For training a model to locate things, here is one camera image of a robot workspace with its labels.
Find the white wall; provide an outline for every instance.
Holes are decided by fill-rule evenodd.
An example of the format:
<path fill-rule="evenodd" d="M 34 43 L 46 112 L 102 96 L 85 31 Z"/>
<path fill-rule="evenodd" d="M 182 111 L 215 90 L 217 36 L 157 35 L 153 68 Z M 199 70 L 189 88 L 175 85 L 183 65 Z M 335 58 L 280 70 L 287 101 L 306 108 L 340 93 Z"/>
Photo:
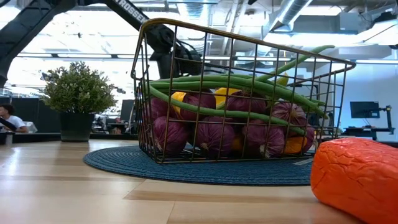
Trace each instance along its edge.
<path fill-rule="evenodd" d="M 397 65 L 371 65 L 358 64 L 356 68 L 347 72 L 345 93 L 343 98 L 343 110 L 341 112 L 340 127 L 362 127 L 367 125 L 364 119 L 352 119 L 350 101 L 378 101 L 380 107 L 392 106 L 392 127 L 398 128 L 398 66 Z M 336 94 L 336 99 L 341 98 L 341 93 Z M 380 112 L 379 119 L 368 119 L 372 126 L 378 128 L 387 127 L 387 114 Z M 377 133 L 380 141 L 398 141 L 398 131 L 395 135 L 389 133 Z"/>

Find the green plant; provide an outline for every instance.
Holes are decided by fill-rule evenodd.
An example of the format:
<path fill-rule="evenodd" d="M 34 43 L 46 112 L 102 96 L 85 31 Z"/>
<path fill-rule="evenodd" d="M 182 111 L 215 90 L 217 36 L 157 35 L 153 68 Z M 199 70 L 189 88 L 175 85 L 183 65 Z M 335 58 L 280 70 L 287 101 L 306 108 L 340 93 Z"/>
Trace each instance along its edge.
<path fill-rule="evenodd" d="M 116 104 L 103 72 L 91 70 L 84 62 L 72 62 L 69 69 L 49 70 L 42 98 L 46 105 L 59 112 L 101 113 Z"/>

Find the potted plant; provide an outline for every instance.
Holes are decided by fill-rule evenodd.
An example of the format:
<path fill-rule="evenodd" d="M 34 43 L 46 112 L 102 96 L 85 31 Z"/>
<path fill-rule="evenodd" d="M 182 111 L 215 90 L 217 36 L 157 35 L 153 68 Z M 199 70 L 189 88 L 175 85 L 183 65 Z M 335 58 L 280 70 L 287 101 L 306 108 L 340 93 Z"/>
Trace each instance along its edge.
<path fill-rule="evenodd" d="M 42 100 L 60 112 L 61 140 L 88 141 L 96 113 L 116 104 L 113 85 L 103 72 L 91 70 L 84 62 L 72 62 L 69 69 L 49 70 Z"/>

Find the blue round rug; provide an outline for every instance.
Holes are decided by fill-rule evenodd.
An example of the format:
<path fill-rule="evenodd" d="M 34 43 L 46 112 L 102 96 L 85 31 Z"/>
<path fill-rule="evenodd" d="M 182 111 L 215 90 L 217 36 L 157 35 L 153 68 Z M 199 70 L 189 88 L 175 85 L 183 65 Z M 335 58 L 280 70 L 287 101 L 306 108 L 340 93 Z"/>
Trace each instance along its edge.
<path fill-rule="evenodd" d="M 91 152 L 84 162 L 95 168 L 146 179 L 196 184 L 310 185 L 312 159 L 156 164 L 139 146 Z"/>

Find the person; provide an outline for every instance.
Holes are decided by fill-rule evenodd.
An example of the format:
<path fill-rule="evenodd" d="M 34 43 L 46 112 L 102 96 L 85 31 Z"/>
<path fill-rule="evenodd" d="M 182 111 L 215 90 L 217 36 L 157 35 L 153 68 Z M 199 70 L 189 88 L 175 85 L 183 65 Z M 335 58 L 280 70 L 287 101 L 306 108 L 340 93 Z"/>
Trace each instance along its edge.
<path fill-rule="evenodd" d="M 12 106 L 11 104 L 0 105 L 0 117 L 13 124 L 17 128 L 17 133 L 28 133 L 28 129 L 25 123 L 22 121 L 22 119 L 14 116 L 14 113 L 15 109 L 14 106 Z M 5 125 L 0 124 L 0 126 L 3 126 L 5 130 L 10 131 L 10 129 Z"/>

